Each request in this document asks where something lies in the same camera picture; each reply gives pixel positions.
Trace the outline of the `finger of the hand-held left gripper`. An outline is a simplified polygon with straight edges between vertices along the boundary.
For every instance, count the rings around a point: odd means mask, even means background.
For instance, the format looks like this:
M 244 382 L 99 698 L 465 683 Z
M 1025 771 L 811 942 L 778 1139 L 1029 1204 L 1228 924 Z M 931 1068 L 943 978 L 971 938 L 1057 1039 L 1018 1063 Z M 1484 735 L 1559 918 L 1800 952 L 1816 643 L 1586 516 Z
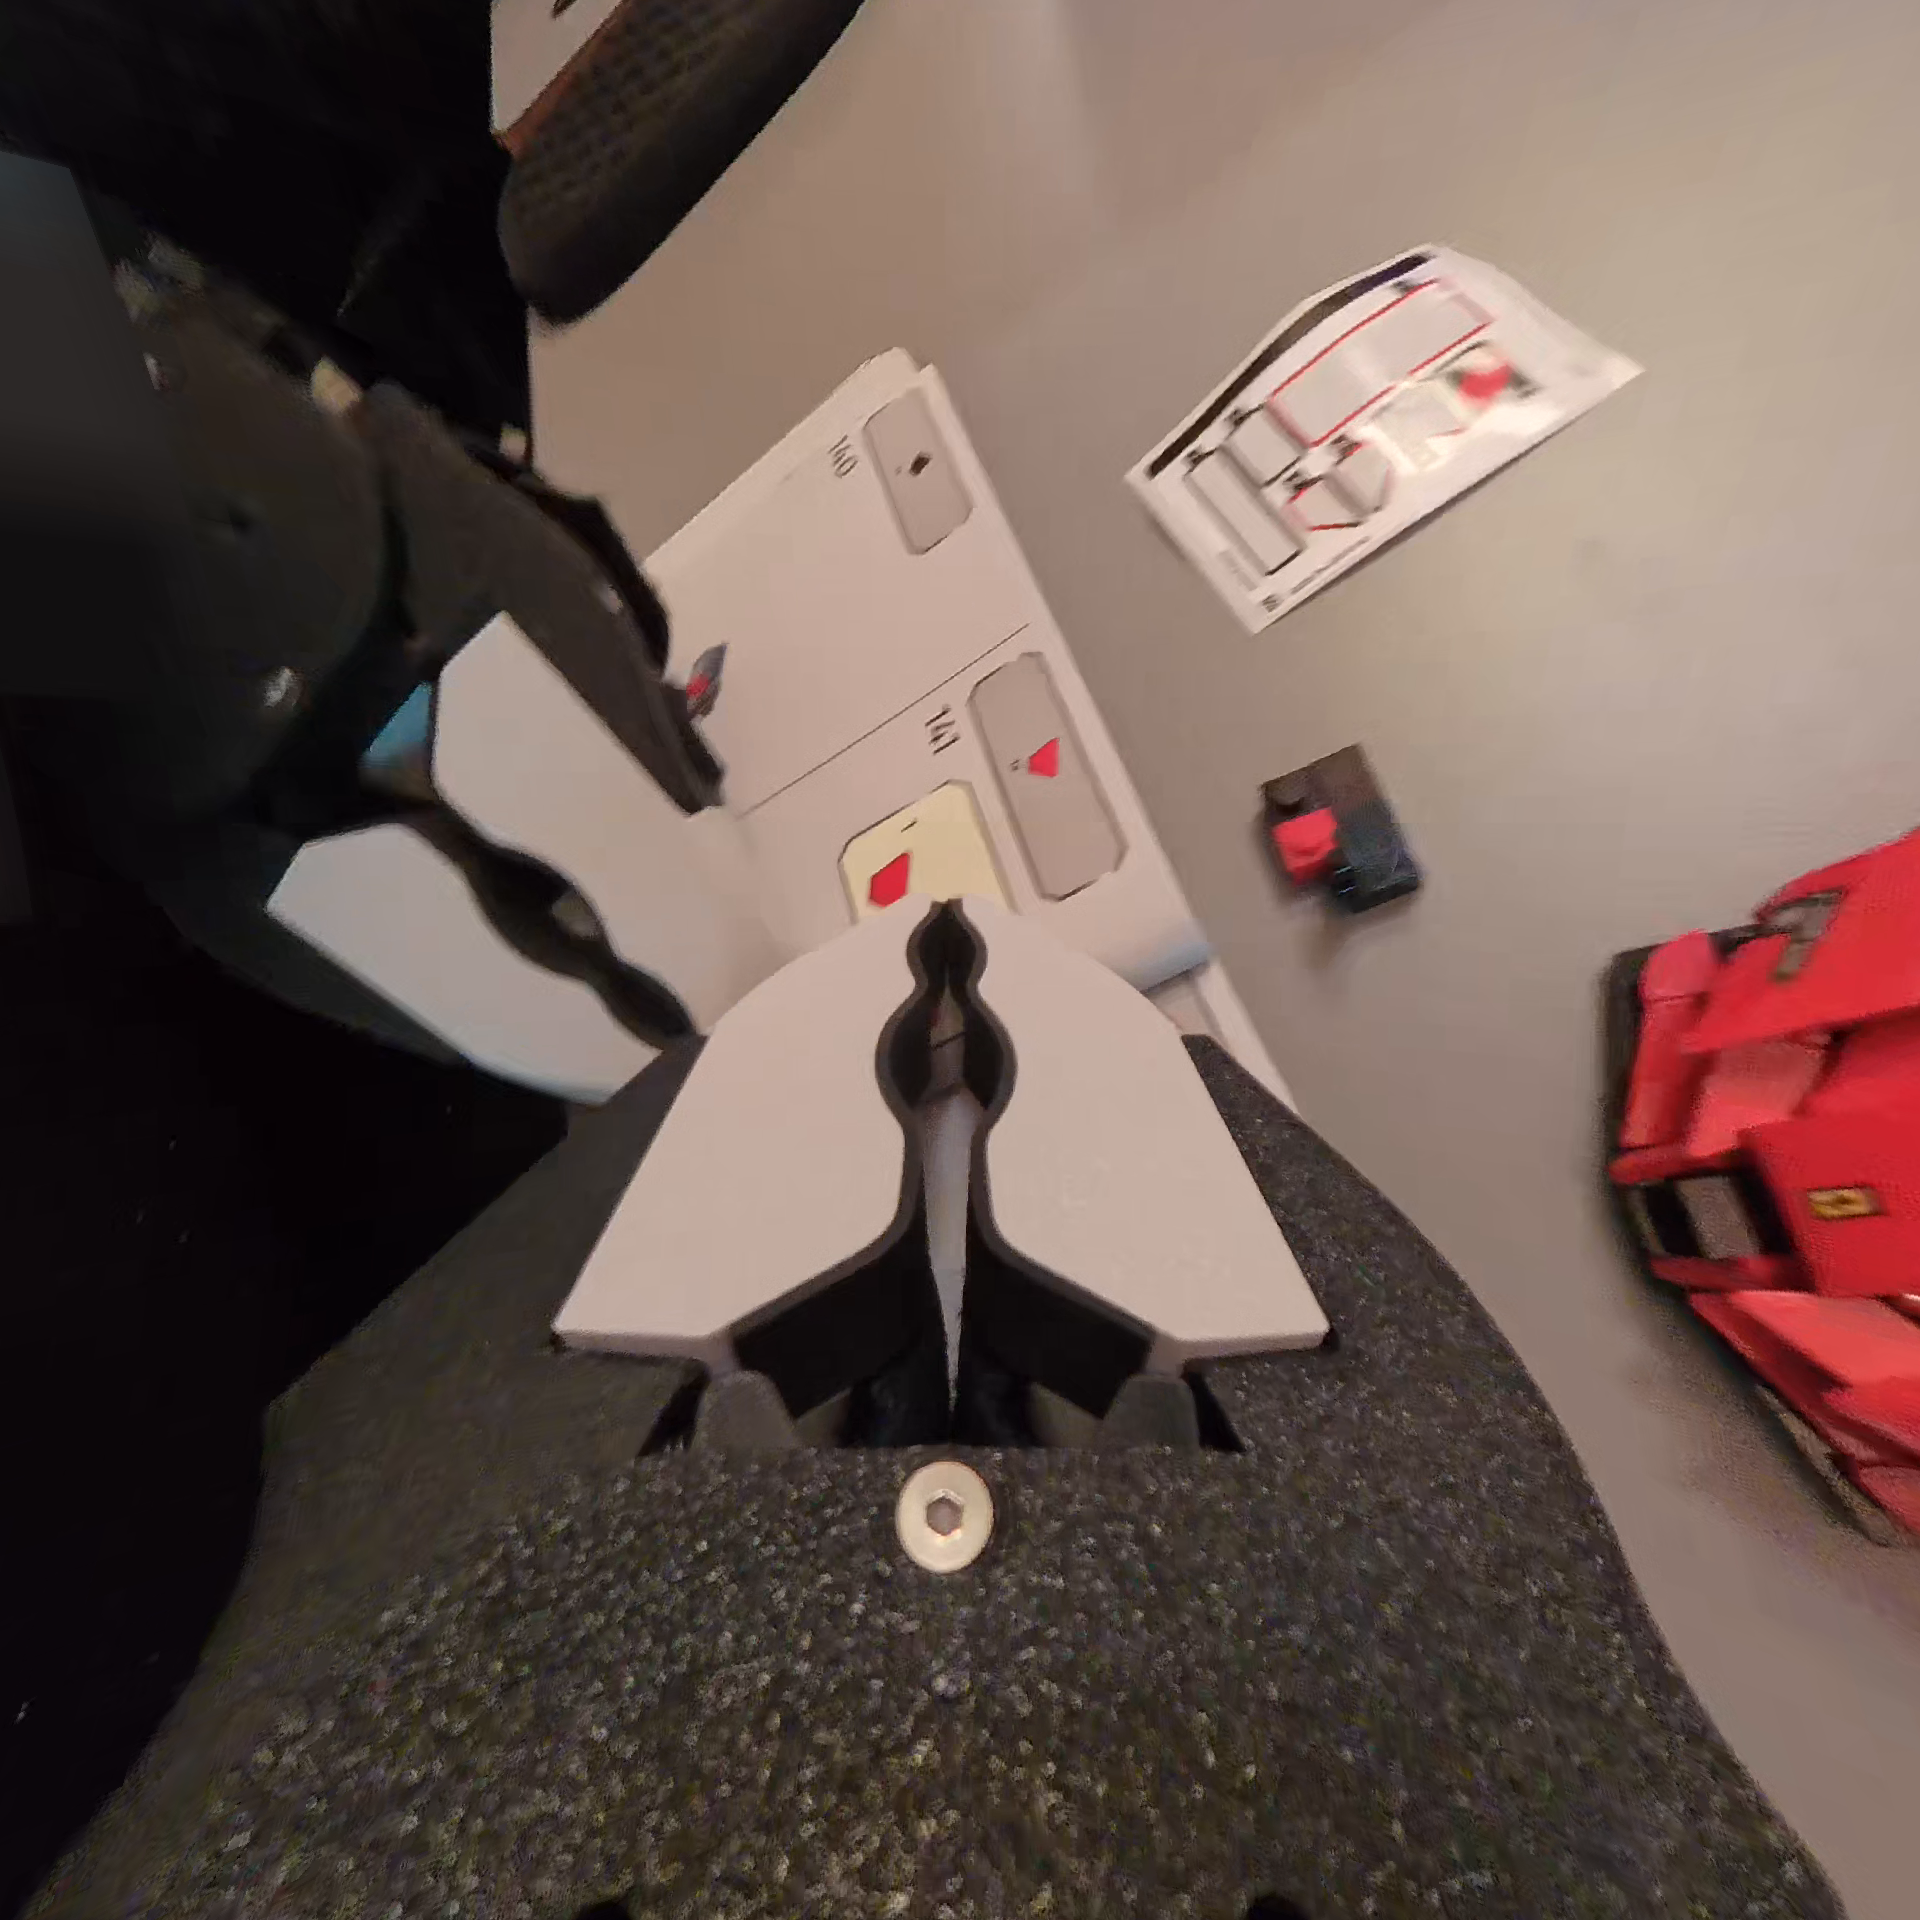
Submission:
M 431 769 L 473 825 L 664 825 L 706 808 L 679 800 L 511 612 L 442 671 Z
M 309 841 L 268 910 L 469 1066 L 573 1105 L 605 1103 L 695 1031 L 568 880 L 450 822 Z

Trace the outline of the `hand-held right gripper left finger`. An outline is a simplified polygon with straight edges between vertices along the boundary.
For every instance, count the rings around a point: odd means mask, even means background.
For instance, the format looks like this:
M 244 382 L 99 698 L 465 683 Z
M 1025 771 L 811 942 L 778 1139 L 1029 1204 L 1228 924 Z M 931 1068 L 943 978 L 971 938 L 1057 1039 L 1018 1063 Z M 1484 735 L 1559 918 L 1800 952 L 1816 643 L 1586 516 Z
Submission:
M 880 1276 L 897 1252 L 927 1265 L 939 914 L 887 908 L 720 1018 L 553 1320 L 557 1345 L 858 1376 L 939 1318 L 931 1282 Z

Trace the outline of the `small black red brick assembly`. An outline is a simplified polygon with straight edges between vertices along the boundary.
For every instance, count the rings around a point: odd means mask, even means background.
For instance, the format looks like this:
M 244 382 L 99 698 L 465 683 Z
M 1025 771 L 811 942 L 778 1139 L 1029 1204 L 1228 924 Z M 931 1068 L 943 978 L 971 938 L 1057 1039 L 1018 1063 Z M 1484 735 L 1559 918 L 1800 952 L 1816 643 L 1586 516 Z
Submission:
M 1425 874 L 1362 745 L 1260 787 L 1265 841 L 1280 876 L 1355 920 L 1417 897 Z

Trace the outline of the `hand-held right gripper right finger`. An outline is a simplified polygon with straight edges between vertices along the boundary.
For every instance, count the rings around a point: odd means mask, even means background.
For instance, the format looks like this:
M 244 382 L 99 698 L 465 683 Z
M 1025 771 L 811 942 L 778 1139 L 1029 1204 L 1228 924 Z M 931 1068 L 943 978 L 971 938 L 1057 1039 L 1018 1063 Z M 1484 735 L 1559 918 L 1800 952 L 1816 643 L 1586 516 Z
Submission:
M 1331 1321 L 1179 1030 L 1034 920 L 963 900 L 981 1108 L 968 1299 L 1025 1376 L 1179 1376 Z

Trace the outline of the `white sticker sheet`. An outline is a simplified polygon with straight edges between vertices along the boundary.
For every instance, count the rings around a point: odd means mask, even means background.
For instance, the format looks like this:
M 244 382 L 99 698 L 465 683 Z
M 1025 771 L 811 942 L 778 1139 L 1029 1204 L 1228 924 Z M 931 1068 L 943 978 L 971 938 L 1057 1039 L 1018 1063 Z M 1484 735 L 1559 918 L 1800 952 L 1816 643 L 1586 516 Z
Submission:
M 1498 267 L 1416 247 L 1290 312 L 1124 483 L 1265 634 L 1637 378 Z

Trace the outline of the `white instruction booklet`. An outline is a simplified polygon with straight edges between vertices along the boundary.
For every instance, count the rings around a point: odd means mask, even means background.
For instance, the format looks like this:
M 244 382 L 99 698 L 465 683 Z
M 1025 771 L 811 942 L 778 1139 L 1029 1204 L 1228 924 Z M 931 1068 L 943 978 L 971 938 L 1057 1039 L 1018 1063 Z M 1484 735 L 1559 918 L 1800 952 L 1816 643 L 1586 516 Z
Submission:
M 861 364 L 645 574 L 783 959 L 995 897 L 1290 1099 L 935 369 Z

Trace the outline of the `red brick-built toy car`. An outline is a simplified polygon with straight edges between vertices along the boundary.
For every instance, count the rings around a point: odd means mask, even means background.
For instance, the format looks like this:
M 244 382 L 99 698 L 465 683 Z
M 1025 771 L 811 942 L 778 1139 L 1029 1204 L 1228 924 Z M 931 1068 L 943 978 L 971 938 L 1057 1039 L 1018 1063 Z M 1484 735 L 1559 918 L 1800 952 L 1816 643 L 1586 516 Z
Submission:
M 1919 1539 L 1919 835 L 1603 977 L 1603 1175 L 1644 1271 L 1828 1502 Z

